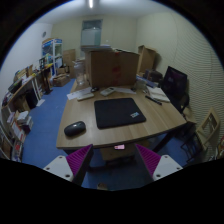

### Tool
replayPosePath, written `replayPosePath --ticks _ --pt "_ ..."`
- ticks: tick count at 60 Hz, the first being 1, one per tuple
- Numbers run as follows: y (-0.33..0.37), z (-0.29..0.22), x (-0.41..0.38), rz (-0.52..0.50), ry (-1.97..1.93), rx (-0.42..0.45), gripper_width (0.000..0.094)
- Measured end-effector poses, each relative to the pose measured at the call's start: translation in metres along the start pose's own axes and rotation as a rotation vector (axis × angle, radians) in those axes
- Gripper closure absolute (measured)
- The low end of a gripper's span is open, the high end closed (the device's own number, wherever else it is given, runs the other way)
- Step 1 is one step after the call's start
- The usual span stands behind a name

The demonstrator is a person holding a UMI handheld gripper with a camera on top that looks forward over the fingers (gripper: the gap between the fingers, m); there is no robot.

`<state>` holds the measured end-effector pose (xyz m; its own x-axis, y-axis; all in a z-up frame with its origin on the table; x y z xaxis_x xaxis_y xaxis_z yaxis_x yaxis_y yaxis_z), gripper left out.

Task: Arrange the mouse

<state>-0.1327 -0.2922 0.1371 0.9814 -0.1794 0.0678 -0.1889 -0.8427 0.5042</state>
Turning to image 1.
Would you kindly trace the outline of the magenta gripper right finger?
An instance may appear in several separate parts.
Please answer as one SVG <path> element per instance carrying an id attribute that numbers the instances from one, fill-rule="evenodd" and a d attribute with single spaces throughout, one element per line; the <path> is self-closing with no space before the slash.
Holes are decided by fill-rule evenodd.
<path id="1" fill-rule="evenodd" d="M 158 155 L 152 150 L 136 144 L 143 163 L 154 181 L 164 178 L 182 169 L 169 155 Z"/>

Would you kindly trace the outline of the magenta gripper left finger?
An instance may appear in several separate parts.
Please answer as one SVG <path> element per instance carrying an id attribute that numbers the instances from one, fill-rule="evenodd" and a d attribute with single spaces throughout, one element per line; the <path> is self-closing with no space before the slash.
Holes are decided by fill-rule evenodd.
<path id="1" fill-rule="evenodd" d="M 92 156 L 93 145 L 90 144 L 67 156 L 59 155 L 44 170 L 81 186 Z"/>

